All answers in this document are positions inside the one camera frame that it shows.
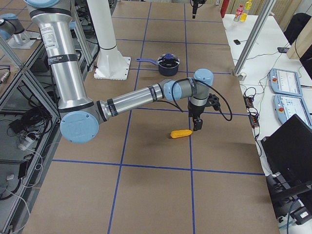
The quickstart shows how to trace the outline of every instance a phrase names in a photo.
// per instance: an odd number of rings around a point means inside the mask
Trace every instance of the floor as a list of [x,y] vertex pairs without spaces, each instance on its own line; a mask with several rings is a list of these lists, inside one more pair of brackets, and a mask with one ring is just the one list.
[[132,58],[129,75],[111,81],[89,73],[90,98],[160,82],[157,67],[135,58],[169,52],[181,60],[172,79],[211,69],[233,120],[207,108],[201,131],[170,139],[192,128],[187,100],[178,102],[184,113],[153,103],[110,119],[87,144],[62,139],[23,233],[278,234],[218,9],[204,5],[193,20],[189,4],[122,1],[113,26],[119,51]]

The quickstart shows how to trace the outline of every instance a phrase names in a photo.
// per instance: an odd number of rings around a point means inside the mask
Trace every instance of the extension cord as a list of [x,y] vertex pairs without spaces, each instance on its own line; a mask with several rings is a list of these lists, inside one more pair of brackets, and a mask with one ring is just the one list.
[[35,140],[31,139],[29,136],[25,137],[24,140],[21,141],[21,143],[18,145],[18,148],[22,151],[25,151],[28,149],[28,147],[34,142]]

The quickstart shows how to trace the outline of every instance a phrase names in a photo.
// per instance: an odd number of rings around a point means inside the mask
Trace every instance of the yellow corn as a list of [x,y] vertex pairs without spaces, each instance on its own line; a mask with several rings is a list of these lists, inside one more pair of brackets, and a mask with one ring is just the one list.
[[187,137],[190,134],[192,134],[193,131],[192,130],[176,130],[176,131],[172,131],[170,136],[175,139],[175,138],[179,138],[179,137]]

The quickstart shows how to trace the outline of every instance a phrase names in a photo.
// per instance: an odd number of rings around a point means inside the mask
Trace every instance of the plastic bottle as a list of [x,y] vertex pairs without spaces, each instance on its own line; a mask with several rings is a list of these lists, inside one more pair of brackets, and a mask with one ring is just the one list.
[[244,5],[244,12],[242,14],[242,16],[240,17],[240,21],[244,22],[247,18],[248,12],[250,11],[251,7],[252,7],[252,0],[248,0],[245,5]]
[[234,22],[239,22],[242,13],[243,13],[243,5],[239,5],[239,8],[236,10],[235,13]]
[[230,0],[223,0],[222,6],[221,6],[221,17],[224,18],[224,15],[226,13],[226,10],[228,9]]

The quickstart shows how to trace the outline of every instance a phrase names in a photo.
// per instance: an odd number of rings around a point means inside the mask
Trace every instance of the robotic arm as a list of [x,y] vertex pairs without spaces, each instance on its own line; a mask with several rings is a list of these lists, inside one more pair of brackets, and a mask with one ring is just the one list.
[[201,129],[200,114],[206,106],[213,105],[218,110],[216,98],[209,94],[213,74],[207,69],[197,70],[194,78],[166,79],[159,84],[94,103],[86,94],[69,29],[73,3],[70,0],[25,1],[32,21],[40,28],[49,57],[60,95],[60,129],[67,140],[88,142],[98,133],[99,124],[110,117],[163,98],[171,101],[191,97],[189,116],[193,117],[195,131]]
[[17,44],[29,42],[29,35],[20,23],[16,15],[8,13],[0,16],[0,36],[8,40],[13,35]]

